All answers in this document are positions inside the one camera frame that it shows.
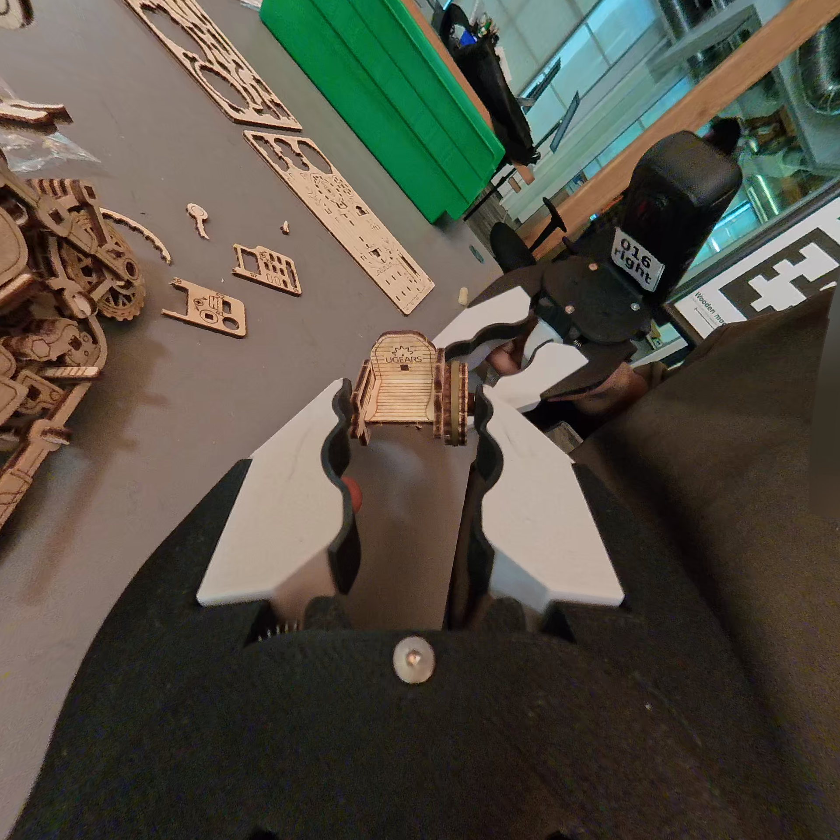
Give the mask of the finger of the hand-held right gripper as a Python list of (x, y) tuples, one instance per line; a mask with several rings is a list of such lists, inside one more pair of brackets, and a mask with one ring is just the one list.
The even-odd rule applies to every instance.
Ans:
[(483, 361), (494, 349), (524, 334), (532, 312), (532, 296), (514, 287), (464, 309), (432, 344), (447, 361)]
[(584, 368), (588, 360), (572, 344), (559, 341), (560, 335), (546, 322), (536, 322), (515, 357), (514, 341), (492, 351), (492, 368), (499, 374), (494, 393), (521, 413), (535, 408), (543, 394), (569, 375)]

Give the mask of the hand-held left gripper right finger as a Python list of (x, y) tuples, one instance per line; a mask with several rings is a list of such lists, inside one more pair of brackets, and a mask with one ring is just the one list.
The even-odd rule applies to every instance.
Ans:
[(449, 627), (489, 598), (543, 618), (554, 605), (614, 608), (624, 589), (571, 458), (496, 387), (476, 393), (476, 455), (449, 586)]

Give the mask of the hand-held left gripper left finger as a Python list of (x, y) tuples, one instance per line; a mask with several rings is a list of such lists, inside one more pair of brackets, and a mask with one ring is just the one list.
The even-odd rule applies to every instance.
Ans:
[(312, 599), (347, 595), (361, 540), (343, 474), (352, 385), (330, 383), (257, 448), (196, 593), (202, 606), (268, 602), (303, 620)]

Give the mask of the small wooden seat model part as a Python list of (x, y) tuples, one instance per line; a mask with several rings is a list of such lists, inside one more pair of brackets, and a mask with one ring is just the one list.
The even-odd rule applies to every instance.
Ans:
[(370, 427), (431, 426), (448, 446), (464, 446), (470, 411), (469, 368), (447, 361), (422, 333), (384, 332), (363, 362), (351, 395), (350, 436), (370, 442)]

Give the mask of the white printed marker sign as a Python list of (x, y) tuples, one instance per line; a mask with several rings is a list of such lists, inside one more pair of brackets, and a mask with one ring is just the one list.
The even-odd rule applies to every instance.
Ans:
[(668, 315), (697, 344), (720, 326), (782, 312), (838, 284), (838, 185), (681, 286)]

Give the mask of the person's dark clothing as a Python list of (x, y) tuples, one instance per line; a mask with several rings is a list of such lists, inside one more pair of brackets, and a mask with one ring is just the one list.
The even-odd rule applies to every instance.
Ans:
[(583, 439), (573, 459), (676, 551), (730, 636), (809, 838), (838, 838), (836, 294), (550, 402)]

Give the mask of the narrow cut-out wooden sheet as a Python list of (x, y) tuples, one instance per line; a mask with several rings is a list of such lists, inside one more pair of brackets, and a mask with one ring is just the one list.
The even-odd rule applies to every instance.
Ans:
[(320, 148), (310, 138), (253, 129), (244, 138), (399, 312), (412, 314), (433, 280)]

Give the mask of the small forked wooden plate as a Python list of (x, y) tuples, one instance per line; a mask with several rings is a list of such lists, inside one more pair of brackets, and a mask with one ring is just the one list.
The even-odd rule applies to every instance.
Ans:
[(174, 278), (170, 285), (185, 294), (185, 311), (162, 310), (161, 315), (236, 339), (247, 335), (245, 304), (222, 292)]

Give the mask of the black backpack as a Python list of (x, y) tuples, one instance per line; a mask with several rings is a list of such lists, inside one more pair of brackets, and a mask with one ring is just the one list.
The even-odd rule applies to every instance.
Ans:
[(530, 165), (539, 153), (522, 108), (510, 90), (496, 52), (497, 37), (485, 34), (473, 43), (456, 43), (456, 28), (469, 33), (469, 19), (457, 3), (450, 3), (438, 22), (437, 32), (457, 68), (462, 72), (490, 115), (490, 123), (511, 164)]

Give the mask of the small slotted wooden plate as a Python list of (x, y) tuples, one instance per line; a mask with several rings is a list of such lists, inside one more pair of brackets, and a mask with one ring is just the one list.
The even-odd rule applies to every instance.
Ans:
[(234, 276), (294, 298), (301, 296), (297, 267), (290, 257), (261, 245), (250, 248), (233, 244), (233, 251)]

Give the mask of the wooden beam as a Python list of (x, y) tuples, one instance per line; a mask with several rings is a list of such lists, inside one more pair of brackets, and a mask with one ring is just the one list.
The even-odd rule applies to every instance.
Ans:
[(650, 24), (622, 6), (605, 21), (644, 32), (586, 92), (557, 149), (551, 119), (532, 181), (501, 200), (530, 245), (554, 205), (580, 233), (629, 182), (641, 154), (666, 135), (736, 117), (747, 131), (750, 205), (766, 222), (838, 177), (838, 1), (652, 2)]

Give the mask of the curved toothed wooden piece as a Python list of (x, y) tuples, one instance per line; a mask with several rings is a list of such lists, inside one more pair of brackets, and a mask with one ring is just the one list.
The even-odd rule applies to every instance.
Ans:
[(170, 250), (166, 247), (163, 240), (155, 233), (150, 231), (146, 226), (142, 225), (140, 222), (133, 220), (129, 216), (107, 209), (106, 207), (102, 207), (100, 213), (103, 216), (103, 218), (107, 219), (108, 221), (125, 227), (130, 231), (142, 236), (143, 239), (145, 239), (150, 245), (154, 247), (154, 249), (158, 252), (158, 254), (163, 259), (166, 265), (172, 265), (172, 254)]

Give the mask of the wooden motorcycle model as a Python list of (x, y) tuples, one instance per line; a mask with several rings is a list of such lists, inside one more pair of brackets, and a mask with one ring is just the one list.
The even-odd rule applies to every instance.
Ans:
[(108, 358), (100, 316), (129, 321), (145, 300), (137, 258), (94, 185), (25, 179), (1, 162), (1, 523)]

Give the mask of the large cut-out wooden sheet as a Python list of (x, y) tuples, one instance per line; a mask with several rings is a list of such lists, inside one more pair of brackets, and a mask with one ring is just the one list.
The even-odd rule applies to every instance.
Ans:
[(135, 16), (233, 123), (300, 133), (302, 126), (194, 1), (126, 1)]

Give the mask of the clear plastic bag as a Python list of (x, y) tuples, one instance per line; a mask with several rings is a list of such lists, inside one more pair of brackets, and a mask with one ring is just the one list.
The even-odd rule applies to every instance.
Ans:
[(63, 103), (20, 98), (1, 79), (2, 156), (14, 172), (33, 175), (66, 165), (100, 170), (99, 158), (67, 136), (73, 123)]

